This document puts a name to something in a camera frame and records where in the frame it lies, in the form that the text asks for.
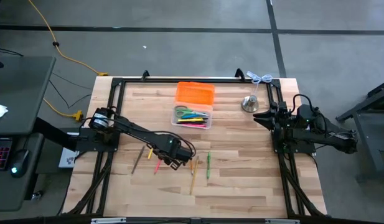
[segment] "plastic container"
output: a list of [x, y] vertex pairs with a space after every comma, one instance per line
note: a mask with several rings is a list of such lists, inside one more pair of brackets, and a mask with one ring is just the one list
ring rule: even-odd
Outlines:
[[[215, 87], [206, 83], [179, 82], [175, 97], [174, 107], [172, 109], [171, 124], [174, 126], [183, 126], [188, 128], [210, 129], [212, 123], [212, 105], [214, 102]], [[188, 126], [187, 124], [177, 124], [180, 117], [176, 116], [176, 107], [185, 106], [187, 109], [205, 113], [207, 118], [205, 127]]]

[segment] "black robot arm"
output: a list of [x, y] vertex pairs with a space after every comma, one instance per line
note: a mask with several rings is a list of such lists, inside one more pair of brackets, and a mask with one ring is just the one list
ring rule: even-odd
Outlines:
[[[112, 126], [109, 126], [110, 121], [114, 122]], [[96, 109], [89, 127], [97, 131], [97, 134], [100, 135], [98, 139], [103, 143], [110, 141], [111, 136], [115, 133], [124, 133], [145, 142], [150, 148], [153, 148], [153, 153], [159, 159], [174, 170], [177, 170], [182, 164], [185, 165], [195, 155], [193, 144], [179, 135], [167, 131], [147, 130], [109, 108]]]
[[273, 132], [274, 143], [283, 152], [312, 153], [316, 151], [313, 143], [333, 146], [347, 154], [356, 152], [356, 131], [332, 124], [309, 102], [297, 109], [297, 115], [291, 114], [294, 109], [287, 110], [286, 102], [272, 103], [267, 112], [254, 114], [254, 121]]

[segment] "black desk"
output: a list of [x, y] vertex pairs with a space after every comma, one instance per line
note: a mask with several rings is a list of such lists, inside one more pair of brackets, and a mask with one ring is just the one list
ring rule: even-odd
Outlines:
[[[14, 138], [11, 155], [22, 149], [35, 128], [37, 114], [48, 85], [55, 59], [53, 57], [0, 57], [0, 104], [9, 110], [0, 118], [0, 136]], [[44, 136], [30, 135], [26, 149], [30, 150], [27, 172], [13, 178], [10, 170], [0, 171], [0, 211], [20, 209], [24, 199], [34, 190], [38, 158]]]

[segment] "green marker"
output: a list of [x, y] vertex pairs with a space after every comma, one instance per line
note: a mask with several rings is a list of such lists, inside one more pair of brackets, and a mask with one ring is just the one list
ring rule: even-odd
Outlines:
[[210, 178], [210, 162], [211, 162], [211, 152], [208, 152], [208, 156], [207, 156], [207, 180]]

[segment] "computer mouse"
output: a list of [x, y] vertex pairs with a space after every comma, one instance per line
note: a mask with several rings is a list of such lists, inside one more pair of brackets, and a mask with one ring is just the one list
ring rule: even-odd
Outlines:
[[11, 161], [11, 175], [12, 177], [22, 177], [27, 171], [27, 163], [29, 160], [29, 151], [21, 149], [15, 152]]

